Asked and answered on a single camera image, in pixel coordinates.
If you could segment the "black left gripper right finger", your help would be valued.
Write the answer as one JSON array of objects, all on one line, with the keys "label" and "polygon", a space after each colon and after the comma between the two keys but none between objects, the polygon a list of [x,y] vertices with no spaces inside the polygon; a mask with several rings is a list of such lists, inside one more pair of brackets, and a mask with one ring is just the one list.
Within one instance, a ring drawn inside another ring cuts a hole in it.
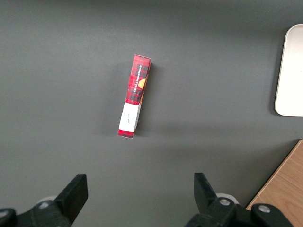
[{"label": "black left gripper right finger", "polygon": [[194,198],[199,213],[187,227],[291,227],[277,207],[257,203],[250,210],[227,197],[218,197],[203,173],[194,174]]}]

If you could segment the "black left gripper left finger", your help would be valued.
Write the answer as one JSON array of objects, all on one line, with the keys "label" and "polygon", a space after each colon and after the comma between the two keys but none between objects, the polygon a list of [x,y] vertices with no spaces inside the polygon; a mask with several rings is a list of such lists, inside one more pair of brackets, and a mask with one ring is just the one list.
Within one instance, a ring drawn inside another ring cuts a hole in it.
[{"label": "black left gripper left finger", "polygon": [[87,176],[76,175],[54,198],[43,199],[28,211],[0,210],[2,227],[71,227],[88,199]]}]

